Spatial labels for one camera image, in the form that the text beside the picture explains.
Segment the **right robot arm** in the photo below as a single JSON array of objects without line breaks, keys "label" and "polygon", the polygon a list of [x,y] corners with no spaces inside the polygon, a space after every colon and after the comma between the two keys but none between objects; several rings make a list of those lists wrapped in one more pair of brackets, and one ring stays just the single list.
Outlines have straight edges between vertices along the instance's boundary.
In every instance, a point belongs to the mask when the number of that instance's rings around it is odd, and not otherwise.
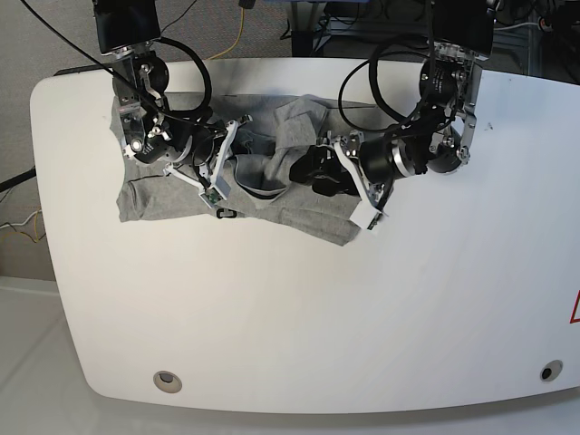
[{"label": "right robot arm", "polygon": [[[156,163],[202,192],[222,190],[221,172],[232,154],[237,130],[252,120],[213,121],[212,83],[200,57],[162,35],[153,1],[95,1],[92,4],[101,53],[111,64],[115,107],[126,159],[141,167]],[[152,46],[161,43],[187,54],[201,74],[201,101],[192,109],[171,108],[169,67]]]}]

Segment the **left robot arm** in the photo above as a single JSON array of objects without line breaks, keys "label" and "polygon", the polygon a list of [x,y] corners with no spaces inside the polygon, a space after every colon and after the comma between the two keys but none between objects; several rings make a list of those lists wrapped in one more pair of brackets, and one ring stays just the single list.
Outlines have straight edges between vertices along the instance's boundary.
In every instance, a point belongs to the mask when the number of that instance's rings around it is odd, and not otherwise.
[{"label": "left robot arm", "polygon": [[491,53],[497,9],[495,1],[426,2],[427,51],[422,54],[415,108],[403,115],[382,96],[379,62],[401,44],[402,37],[394,36],[378,43],[362,64],[374,102],[392,124],[356,124],[339,97],[338,111],[351,127],[350,135],[328,136],[311,147],[291,167],[291,181],[327,197],[367,198],[373,208],[383,210],[396,180],[429,170],[450,173],[467,164],[481,75],[476,61]]}]

